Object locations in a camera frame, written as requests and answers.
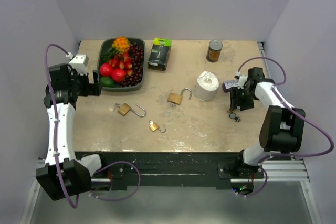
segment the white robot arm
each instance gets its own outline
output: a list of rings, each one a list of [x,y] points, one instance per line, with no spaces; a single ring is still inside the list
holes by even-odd
[[[238,85],[230,88],[230,111],[247,110],[254,107],[253,100],[260,100],[267,109],[260,130],[259,143],[242,150],[236,161],[227,168],[227,172],[238,176],[239,173],[251,173],[256,170],[264,157],[272,152],[297,152],[301,147],[304,121],[293,115],[280,102],[272,88],[274,81],[264,76],[262,68],[251,68],[247,76],[239,76]],[[275,92],[290,108],[305,116],[303,109],[294,108],[279,91]]]
[[[51,95],[46,88],[44,104],[49,117],[49,146],[45,159],[45,167],[36,170],[36,178],[48,195],[57,200],[64,198],[57,179],[55,156],[58,155],[60,166],[64,174],[69,195],[76,195],[91,189],[91,177],[101,168],[99,154],[92,154],[77,160],[73,149],[73,120],[76,111],[78,96],[100,95],[101,85],[98,73],[93,72],[94,83],[89,83],[86,55],[68,54],[68,64],[59,64],[49,67],[51,85],[54,90],[56,104],[53,104]],[[57,108],[57,149],[54,149],[54,122]]]

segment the white paper roll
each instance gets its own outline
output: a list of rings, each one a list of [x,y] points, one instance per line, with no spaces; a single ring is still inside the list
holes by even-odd
[[[202,101],[211,101],[215,97],[218,88],[218,78],[213,73],[204,71],[197,78],[194,94]]]

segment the food can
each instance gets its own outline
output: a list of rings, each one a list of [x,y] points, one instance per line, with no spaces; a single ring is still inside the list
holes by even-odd
[[[210,62],[218,61],[222,48],[223,48],[223,44],[219,40],[210,41],[206,59]]]

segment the brass padlock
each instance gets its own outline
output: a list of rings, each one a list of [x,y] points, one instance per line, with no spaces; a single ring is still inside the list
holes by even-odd
[[[131,107],[124,103],[123,105],[121,105],[119,108],[118,108],[118,112],[122,115],[126,115],[129,111],[131,110]]]
[[[137,111],[134,111],[128,104],[124,103],[123,105],[120,105],[119,103],[115,104],[116,107],[118,107],[118,112],[125,116],[129,111],[132,111],[134,114],[136,114],[139,117],[144,117],[147,115],[147,111],[137,104],[139,108],[141,108],[145,113],[143,115],[140,115]]]
[[[191,97],[193,96],[193,92],[191,91],[191,89],[184,88],[182,89],[181,94],[170,93],[168,96],[167,102],[170,102],[171,106],[176,106],[175,104],[180,105],[184,90],[188,90],[190,92],[190,95],[189,95],[189,100],[190,100]]]
[[[152,131],[156,131],[156,130],[159,130],[160,132],[162,133],[165,133],[166,132],[166,127],[165,126],[162,126],[164,128],[164,131],[161,131],[160,127],[158,126],[157,123],[154,123],[153,121],[149,121],[149,128],[152,130]]]

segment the gray tray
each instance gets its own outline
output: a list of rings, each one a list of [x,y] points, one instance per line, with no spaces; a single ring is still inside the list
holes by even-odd
[[[111,45],[113,44],[113,42],[115,41],[116,38],[112,38],[112,39],[107,39],[103,42],[103,44],[101,45],[100,48],[100,53],[99,53],[99,58],[98,58],[98,65],[97,65],[97,70],[99,71],[100,66],[105,63],[103,62],[103,60],[101,59],[101,54],[106,53]],[[114,92],[127,92],[127,91],[134,91],[134,90],[138,90],[140,89],[140,87],[142,86],[143,80],[145,78],[145,56],[146,56],[146,47],[145,47],[145,42],[142,39],[139,38],[127,38],[131,44],[133,44],[134,42],[137,43],[139,46],[143,47],[143,70],[142,70],[142,79],[140,81],[140,83],[138,85],[135,86],[131,86],[131,87],[120,87],[117,83],[115,85],[114,88],[108,88],[108,87],[103,87],[103,90],[107,90],[107,91],[114,91]]]

